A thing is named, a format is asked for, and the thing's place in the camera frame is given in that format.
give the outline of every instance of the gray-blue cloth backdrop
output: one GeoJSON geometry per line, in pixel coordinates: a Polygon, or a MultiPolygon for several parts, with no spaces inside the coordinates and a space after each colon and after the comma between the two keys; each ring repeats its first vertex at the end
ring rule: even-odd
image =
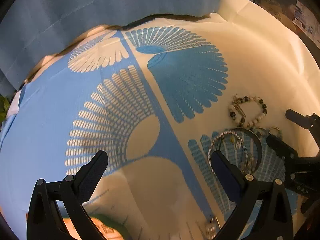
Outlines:
{"type": "Polygon", "coordinates": [[[152,14],[201,17],[219,1],[16,0],[0,23],[0,94],[12,95],[41,58],[94,26],[123,26],[152,14]]]}

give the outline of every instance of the silver bolt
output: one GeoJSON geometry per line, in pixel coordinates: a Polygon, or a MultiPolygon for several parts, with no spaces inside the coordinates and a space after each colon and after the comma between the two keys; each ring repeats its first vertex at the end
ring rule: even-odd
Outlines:
{"type": "Polygon", "coordinates": [[[73,180],[73,175],[68,175],[68,176],[66,176],[64,179],[66,180],[66,181],[72,181],[73,180]]]}
{"type": "Polygon", "coordinates": [[[248,181],[253,181],[253,176],[251,174],[247,174],[245,176],[245,178],[248,180],[248,181]]]}
{"type": "Polygon", "coordinates": [[[275,179],[275,183],[278,184],[278,185],[281,185],[282,181],[280,179],[275,179]]]}
{"type": "Polygon", "coordinates": [[[44,182],[44,180],[43,180],[43,179],[38,179],[36,183],[37,183],[37,185],[39,185],[39,186],[40,186],[43,182],[44,182]]]}

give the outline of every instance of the barcode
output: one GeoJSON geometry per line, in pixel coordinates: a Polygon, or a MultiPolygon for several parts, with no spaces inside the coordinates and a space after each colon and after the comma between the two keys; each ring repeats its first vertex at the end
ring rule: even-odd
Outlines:
{"type": "Polygon", "coordinates": [[[295,25],[297,25],[299,28],[302,28],[302,22],[300,22],[299,20],[297,20],[297,18],[295,18],[292,22],[293,22],[295,25]]]}

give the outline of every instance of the blue curtain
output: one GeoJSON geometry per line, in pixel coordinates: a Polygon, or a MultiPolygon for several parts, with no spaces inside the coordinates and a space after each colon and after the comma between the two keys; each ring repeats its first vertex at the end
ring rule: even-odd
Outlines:
{"type": "Polygon", "coordinates": [[[41,58],[94,26],[124,26],[152,14],[201,17],[219,1],[16,0],[0,23],[0,93],[12,95],[41,58]]]}

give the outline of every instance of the screw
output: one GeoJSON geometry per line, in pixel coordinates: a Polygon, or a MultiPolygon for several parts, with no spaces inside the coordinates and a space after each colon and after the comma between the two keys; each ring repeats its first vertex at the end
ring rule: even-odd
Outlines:
{"type": "Polygon", "coordinates": [[[66,181],[72,181],[73,180],[73,175],[68,175],[68,176],[66,176],[64,179],[66,180],[66,181]]]}
{"type": "Polygon", "coordinates": [[[37,183],[37,185],[39,185],[39,186],[40,186],[43,182],[44,182],[44,180],[43,180],[43,179],[38,179],[36,183],[37,183]]]}
{"type": "Polygon", "coordinates": [[[278,185],[281,185],[282,181],[280,179],[275,179],[275,183],[278,184],[278,185]]]}
{"type": "Polygon", "coordinates": [[[253,181],[253,176],[251,174],[247,174],[245,176],[245,178],[248,180],[248,181],[253,181]]]}

